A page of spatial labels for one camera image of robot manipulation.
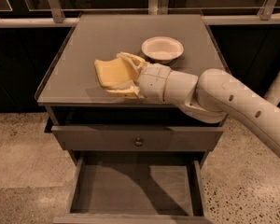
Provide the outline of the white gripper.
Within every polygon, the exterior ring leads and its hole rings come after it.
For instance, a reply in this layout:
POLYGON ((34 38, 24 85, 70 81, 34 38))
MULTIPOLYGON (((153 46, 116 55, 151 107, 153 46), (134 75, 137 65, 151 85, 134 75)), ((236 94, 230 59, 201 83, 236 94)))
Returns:
POLYGON ((142 95, 150 104, 184 105, 193 96, 198 82, 195 75, 174 71, 158 63, 148 64, 142 57, 128 52, 117 54, 117 65, 127 74, 142 71, 138 78, 139 88, 134 85, 106 88, 105 91, 111 96, 136 99, 142 95))

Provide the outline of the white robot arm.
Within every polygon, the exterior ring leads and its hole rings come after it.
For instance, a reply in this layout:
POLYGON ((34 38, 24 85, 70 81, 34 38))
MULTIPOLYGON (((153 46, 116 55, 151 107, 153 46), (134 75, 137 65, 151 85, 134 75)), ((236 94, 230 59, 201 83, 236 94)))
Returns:
POLYGON ((208 69, 197 77, 125 52, 97 61, 95 68, 101 86, 113 96, 175 105, 207 123, 230 115, 280 158, 280 108, 223 70, 208 69))

